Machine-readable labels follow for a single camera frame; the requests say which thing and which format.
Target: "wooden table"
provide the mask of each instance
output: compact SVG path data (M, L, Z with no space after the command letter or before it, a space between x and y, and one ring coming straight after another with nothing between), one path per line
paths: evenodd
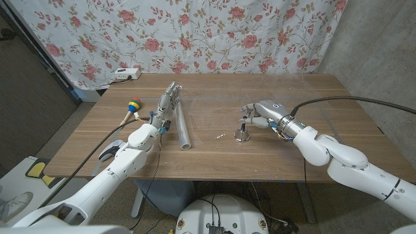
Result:
M192 148L179 148L175 120L162 138L160 165L156 179L212 181L287 181L304 180L304 158L290 142L280 140L271 129L248 126L251 139L237 142L234 131L242 118L239 109L263 99L279 101L290 112L303 101L326 96L350 95L332 75L241 75L241 74L152 74L139 80L112 85L72 133L45 169L54 177L68 177L127 112L131 98L138 97L142 117L155 110L161 94L172 81L183 85L181 100ZM356 101L337 100L302 107L296 117L320 134L361 150L372 164L409 182L416 182L416 171ZM141 126L131 123L119 139L127 140ZM83 166L77 177L90 177L98 154L111 137ZM148 163L134 179L152 178L159 154L159 141ZM104 169L111 160L103 163ZM307 164L308 182L333 182L327 166Z

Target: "white power strip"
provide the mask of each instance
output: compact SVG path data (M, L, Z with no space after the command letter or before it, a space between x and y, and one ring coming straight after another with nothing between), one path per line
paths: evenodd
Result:
M131 79L138 79L142 72L138 68L118 68L114 74L116 74L117 79L123 80L127 79L131 75Z

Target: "yellow ring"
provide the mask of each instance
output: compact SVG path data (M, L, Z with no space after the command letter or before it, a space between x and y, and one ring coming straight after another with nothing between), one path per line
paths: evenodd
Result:
M129 102L129 105L132 105L132 106L136 107L136 109L138 109L138 108L139 108L139 106L137 105L137 103L135 103L135 102L133 102L133 101L130 101L130 102Z

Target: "white fabric backdrop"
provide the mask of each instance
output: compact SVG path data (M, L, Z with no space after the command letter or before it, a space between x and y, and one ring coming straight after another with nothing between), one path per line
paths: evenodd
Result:
M13 5L69 80L143 73L313 73L346 0L22 0Z

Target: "clear plastic tube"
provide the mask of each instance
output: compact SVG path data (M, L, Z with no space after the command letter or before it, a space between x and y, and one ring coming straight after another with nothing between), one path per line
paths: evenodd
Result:
M181 145L181 150L189 150L190 140L189 140L189 135L188 135L187 124L185 123L185 118L183 116L181 102L179 102L176 105L175 118L176 118L176 129L179 135L179 143Z

